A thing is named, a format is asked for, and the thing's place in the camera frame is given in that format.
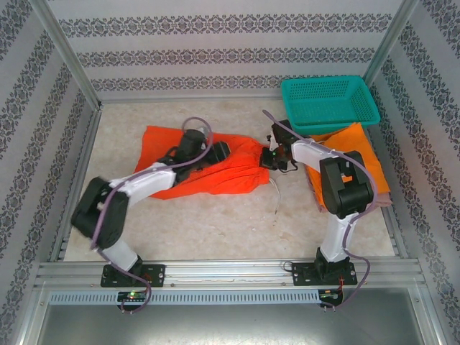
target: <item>plastic basket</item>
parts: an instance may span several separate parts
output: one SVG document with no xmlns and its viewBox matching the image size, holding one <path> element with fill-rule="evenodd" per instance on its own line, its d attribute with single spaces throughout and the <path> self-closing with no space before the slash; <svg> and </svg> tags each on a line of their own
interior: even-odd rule
<svg viewBox="0 0 460 345">
<path fill-rule="evenodd" d="M 289 79 L 281 83 L 282 99 L 294 131 L 325 134 L 361 122 L 378 124 L 380 115 L 361 77 Z"/>
</svg>

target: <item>patterned wallpaper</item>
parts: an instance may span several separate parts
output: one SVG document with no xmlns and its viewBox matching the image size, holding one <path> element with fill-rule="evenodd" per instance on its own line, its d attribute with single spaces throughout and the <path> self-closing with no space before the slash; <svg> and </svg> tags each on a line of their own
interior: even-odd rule
<svg viewBox="0 0 460 345">
<path fill-rule="evenodd" d="M 363 75 L 401 0 L 55 0 L 104 100 L 280 96 L 287 78 Z"/>
<path fill-rule="evenodd" d="M 459 23 L 458 1 L 420 1 L 371 87 L 371 138 L 448 344 L 460 343 Z"/>
<path fill-rule="evenodd" d="M 27 0 L 0 1 L 0 344 L 47 261 L 93 110 Z"/>
</svg>

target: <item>marble surface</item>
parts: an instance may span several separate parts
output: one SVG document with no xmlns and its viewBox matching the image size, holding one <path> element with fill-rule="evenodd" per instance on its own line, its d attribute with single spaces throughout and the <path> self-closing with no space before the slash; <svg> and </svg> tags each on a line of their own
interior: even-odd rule
<svg viewBox="0 0 460 345">
<path fill-rule="evenodd" d="M 113 179 L 132 174 L 147 125 L 178 128 L 189 116 L 201 116 L 215 132 L 248 135 L 265 143 L 271 123 L 262 109 L 285 118 L 282 101 L 266 99 L 106 105 L 85 185 L 98 175 Z M 245 195 L 148 198 L 129 210 L 123 238 L 148 260 L 314 257 L 328 216 L 319 213 L 305 170 L 272 172 L 272 177 L 282 196 L 277 214 L 272 184 Z M 65 261 L 102 261 L 89 243 L 72 229 Z M 379 209 L 356 225 L 350 249 L 367 256 L 394 255 Z"/>
</svg>

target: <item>orange towel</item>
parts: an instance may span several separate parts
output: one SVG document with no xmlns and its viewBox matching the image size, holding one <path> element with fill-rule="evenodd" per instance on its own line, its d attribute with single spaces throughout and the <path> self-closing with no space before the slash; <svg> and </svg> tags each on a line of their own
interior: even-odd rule
<svg viewBox="0 0 460 345">
<path fill-rule="evenodd" d="M 375 179 L 378 193 L 382 194 L 390 192 L 390 187 L 388 187 L 388 183 L 383 175 L 382 166 L 375 156 L 374 150 L 372 149 L 369 140 L 367 140 L 361 124 L 352 124 L 350 127 L 338 132 L 318 136 L 312 135 L 311 137 L 317 142 L 325 140 L 322 144 L 331 149 L 336 149 L 342 152 L 358 151 L 361 153 L 366 169 L 368 169 L 372 177 Z M 310 176 L 310 181 L 313 186 L 316 199 L 320 205 L 325 206 L 323 201 L 323 191 L 321 189 L 320 173 L 311 167 L 307 167 L 307 171 Z"/>
<path fill-rule="evenodd" d="M 149 167 L 173 146 L 178 146 L 180 129 L 148 126 L 142 138 L 142 152 L 135 172 Z M 223 162 L 193 171 L 190 177 L 175 187 L 162 190 L 153 198 L 170 199 L 195 193 L 242 194 L 269 182 L 269 171 L 259 167 L 263 146 L 249 137 L 214 133 L 214 142 L 226 142 L 231 154 Z"/>
</svg>

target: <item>perforated metal strip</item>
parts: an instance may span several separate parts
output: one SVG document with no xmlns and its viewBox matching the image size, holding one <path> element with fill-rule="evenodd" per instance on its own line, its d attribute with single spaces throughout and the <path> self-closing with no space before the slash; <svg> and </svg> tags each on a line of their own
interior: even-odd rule
<svg viewBox="0 0 460 345">
<path fill-rule="evenodd" d="M 54 292 L 50 305 L 114 305 L 117 291 Z M 151 305 L 231 305 L 320 303 L 318 290 L 154 291 Z"/>
</svg>

